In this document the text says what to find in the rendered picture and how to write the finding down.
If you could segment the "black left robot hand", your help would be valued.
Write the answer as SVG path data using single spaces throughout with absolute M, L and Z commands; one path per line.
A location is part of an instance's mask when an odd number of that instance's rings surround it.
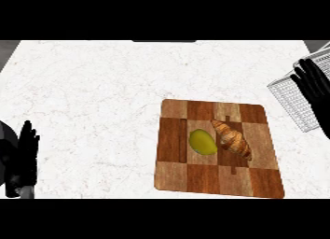
M 0 161 L 4 164 L 6 196 L 9 198 L 20 198 L 20 189 L 37 184 L 38 143 L 40 135 L 28 120 L 22 126 L 18 146 L 7 139 L 0 139 Z

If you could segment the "checkered wooden cutting board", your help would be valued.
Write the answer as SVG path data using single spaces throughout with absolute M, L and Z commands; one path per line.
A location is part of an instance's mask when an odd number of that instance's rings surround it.
M 218 120 L 243 136 L 249 155 L 225 146 L 202 155 L 190 146 L 190 132 L 203 130 L 221 142 Z M 265 110 L 261 105 L 166 99 L 161 105 L 155 187 L 159 190 L 262 198 L 284 196 Z

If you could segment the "yellow-green mango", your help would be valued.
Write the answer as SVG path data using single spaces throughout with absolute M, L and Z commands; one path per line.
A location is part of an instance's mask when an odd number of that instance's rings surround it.
M 197 154 L 214 155 L 217 153 L 217 143 L 214 137 L 202 129 L 196 129 L 190 132 L 189 143 Z

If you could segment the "brown croissant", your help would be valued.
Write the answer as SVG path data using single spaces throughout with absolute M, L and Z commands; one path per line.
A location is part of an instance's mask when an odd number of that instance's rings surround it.
M 220 137 L 220 144 L 224 150 L 236 153 L 245 160 L 252 160 L 252 150 L 242 132 L 220 120 L 211 120 L 214 129 Z

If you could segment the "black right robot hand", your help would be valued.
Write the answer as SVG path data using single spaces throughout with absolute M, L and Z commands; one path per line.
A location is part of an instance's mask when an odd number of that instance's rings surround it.
M 290 76 L 302 96 L 312 108 L 312 112 L 330 139 L 330 81 L 311 59 L 299 60 L 299 67 Z

